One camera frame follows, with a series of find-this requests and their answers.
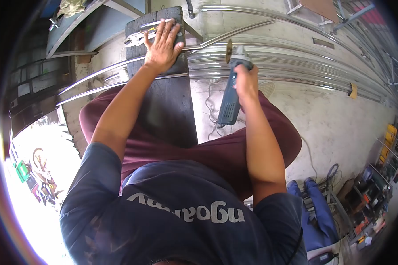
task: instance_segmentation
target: curved metal bar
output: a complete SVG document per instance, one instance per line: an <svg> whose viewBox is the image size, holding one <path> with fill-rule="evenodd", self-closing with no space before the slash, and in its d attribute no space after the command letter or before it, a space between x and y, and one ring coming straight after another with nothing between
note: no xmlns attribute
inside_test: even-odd
<svg viewBox="0 0 398 265"><path fill-rule="evenodd" d="M233 35L236 35L236 34L239 34L239 33L245 32L247 30L254 29L254 28L258 28L258 27L261 27L261 26L264 26L264 25L272 24L274 22L276 22L275 19L268 19L268 20L264 20L264 21L260 21L260 22L257 22L257 23L253 23L253 24L250 24L250 25L247 25L247 26L244 26L244 27L233 29L233 30L231 30L229 32L223 33L221 35L218 35L215 38L212 38L210 40L207 40L207 41L201 43L200 44L201 49L205 49L209 45L212 45L212 44L214 44L214 43L216 43L218 41L224 40L224 39L226 39L228 37L231 37Z"/></svg>
<svg viewBox="0 0 398 265"><path fill-rule="evenodd" d="M173 77L184 77L184 76L188 76L188 75L189 75L188 73L181 73L181 74L173 74L173 75L167 75L167 76L158 76L158 77L155 78L155 80L165 79L165 78L173 78ZM101 92L103 90L108 90L108 89L113 88L113 87L118 87L118 86L121 86L121 85L125 85L127 83L128 83L128 81L124 81L124 82L118 82L118 83L114 83L114 84L111 84L111 85L107 85L107 86L104 86L104 87L98 87L98 88L86 91L84 93L75 95L75 96L73 96L71 98L68 98L68 99L66 99L66 100L64 100L64 101L62 101L60 103L57 103L56 106L60 106L62 104L65 104L65 103L68 103L70 101L73 101L73 100L75 100L77 98L82 98L84 96L91 95L91 94L94 94L94 93L97 93L97 92Z"/></svg>
<svg viewBox="0 0 398 265"><path fill-rule="evenodd" d="M332 40L333 42L339 44L340 46L344 47L346 50L351 52L353 55L355 55L357 58L359 58L364 64L366 64L370 69L372 69L375 74L382 80L385 81L386 78L384 78L380 72L376 71L371 65L361 57L360 54L358 54L355 50L353 50L351 47L346 45L344 42L342 42L340 39L324 32L321 30L319 27L316 27L312 24L309 24L299 18L288 16L284 13L274 11L274 10L268 10L268 9L261 9L261 8L250 8L250 7L244 7L244 6L220 6L220 5L209 5L209 6L201 6L201 11L231 11L231 12L240 12L240 13L249 13L249 14L254 14L254 15L261 15L265 17L274 17L280 20L284 20L287 22L290 22L292 24L297 24L298 26L304 27L306 29L312 30L318 34L323 35L324 37Z"/></svg>
<svg viewBox="0 0 398 265"><path fill-rule="evenodd" d="M102 70L99 70L99 71L97 71L97 72L95 72L95 73L92 73L91 75L84 77L84 78L81 79L80 81L75 82L74 84L72 84L72 85L70 85L69 87L65 88L65 89L64 89L62 92L60 92L58 95L61 95L61 94L65 93L66 91L70 90L71 88L75 87L76 85L79 85L80 83L82 83L82 82L84 82L84 81L89 80L90 78L93 78L93 77L95 77L95 76L98 76L98 75L100 75L100 74L102 74L102 73L104 73L104 72L107 72L107 71L109 71L109 70L112 70L112 69L121 67L121 66L126 65L126 64L128 64L128 63L131 63L131 62L133 62L133 61L140 61L140 60L143 60L144 58L145 58L145 56L143 55L143 56L139 56L139 57L132 58L132 59L129 59L129 60L121 61L121 62L119 62L119 63L116 63L116 64L113 64L113 65L108 66L108 67L106 67L106 68L103 68Z"/></svg>

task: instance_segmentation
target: workshop floor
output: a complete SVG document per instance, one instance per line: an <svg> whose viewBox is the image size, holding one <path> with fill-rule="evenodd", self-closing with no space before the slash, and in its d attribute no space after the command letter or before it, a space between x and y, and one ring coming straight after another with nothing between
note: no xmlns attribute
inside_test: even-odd
<svg viewBox="0 0 398 265"><path fill-rule="evenodd" d="M192 2L194 12L198 14L195 19L188 17L186 1L184 0L152 0L151 7L152 11L156 11L161 9L162 5L165 8L182 6L185 13L185 21L201 33L205 39L213 36L213 34L220 34L265 19L248 14L229 12L200 13L199 11L199 5L203 4L244 6L244 1L241 0L192 0ZM287 11L287 4L283 0L249 1L248 5L273 9L283 13ZM245 34L288 40L308 46L313 46L313 36L323 39L321 35L303 29L300 26L281 21L266 27L250 30ZM344 36L340 32L338 37L343 38ZM123 40L124 36L121 35L108 42L101 48L99 54L92 58L90 64L76 64L77 80L113 63L125 60ZM325 47L313 47L331 52L333 55L343 58L345 62L360 67L363 71L368 72L369 75L374 75L363 66L361 61L342 48L336 47L335 50L329 50ZM99 76L98 79L84 82L79 87L70 90L67 96L108 84L103 82L104 78L117 72L118 70L107 72L104 76ZM119 78L112 80L113 83L118 81ZM199 143L208 141L208 135L212 132L213 127L213 123L209 119L209 109L205 105L205 100L208 98L209 85L209 80L191 81ZM360 97L353 100L345 93L309 85L286 82L275 82L274 85L274 92L269 97L270 102L292 121L301 136L308 142L310 148L308 150L307 145L302 142L302 149L297 159L287 168L286 181L292 179L301 181L307 177L315 176L308 152L311 153L318 179L326 177L327 172L334 163L339 164L343 177L340 179L340 174L337 175L335 183L338 183L334 187L335 191L338 191L346 180L354 178L360 173L366 162L375 161L380 148L377 138L384 135L389 123L393 123L397 112L396 109ZM212 109L211 118L213 119L218 115L224 88L224 81L212 85L210 88L208 105ZM78 114L80 109L97 95L94 94L90 98L81 98L64 105L69 131L74 135L75 145L81 154L84 153L86 142L79 127ZM244 124L238 122L234 126L228 126L218 130L218 132L225 135L233 133L242 127L244 127ZM209 135L209 139L217 137L219 135L216 131Z"/></svg>

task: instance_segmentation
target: wooden block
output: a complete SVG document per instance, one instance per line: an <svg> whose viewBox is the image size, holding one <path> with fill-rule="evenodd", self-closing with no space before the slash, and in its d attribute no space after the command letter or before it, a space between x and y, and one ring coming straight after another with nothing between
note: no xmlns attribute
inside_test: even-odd
<svg viewBox="0 0 398 265"><path fill-rule="evenodd" d="M339 23L332 0L299 0L299 3L334 23Z"/></svg>
<svg viewBox="0 0 398 265"><path fill-rule="evenodd" d="M160 18L175 18L181 24L176 41L185 42L182 8L179 6L149 13L126 25L126 37L140 30L140 25L158 21ZM126 48L127 59L145 55L144 44ZM130 79L137 73L144 61L127 65ZM187 57L181 53L175 64L165 74L188 72ZM190 92L189 77L178 77L155 80L145 95L138 122L156 138L174 146L190 148L197 145L196 126L193 114L193 103Z"/></svg>

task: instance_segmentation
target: left hand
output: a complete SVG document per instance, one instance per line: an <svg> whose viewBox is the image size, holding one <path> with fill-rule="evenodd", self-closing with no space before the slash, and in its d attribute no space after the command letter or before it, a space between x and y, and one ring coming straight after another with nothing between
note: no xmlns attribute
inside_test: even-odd
<svg viewBox="0 0 398 265"><path fill-rule="evenodd" d="M148 32L144 32L144 44L148 50L144 65L156 70L157 75L170 69L184 47L184 43L179 42L173 48L174 40L180 30L178 23L171 29L174 22L172 18L165 24L165 19L161 18L153 44L148 39Z"/></svg>

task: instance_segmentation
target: workbench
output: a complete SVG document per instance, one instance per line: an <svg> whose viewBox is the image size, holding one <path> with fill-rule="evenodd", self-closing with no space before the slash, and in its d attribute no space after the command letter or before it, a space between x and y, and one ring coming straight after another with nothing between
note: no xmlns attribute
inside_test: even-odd
<svg viewBox="0 0 398 265"><path fill-rule="evenodd" d="M182 8L179 6L149 13L127 23L126 37L147 29L141 29L142 24L171 17L181 24L174 44L185 42L186 24L183 21ZM143 44L126 48L127 59L143 56L146 52L147 48ZM141 60L127 65L129 78L134 76L143 63ZM188 73L186 53L181 53L175 64L164 75L179 73ZM138 121L149 133L174 146L189 148L197 145L190 78L185 76L155 80L145 95Z"/></svg>

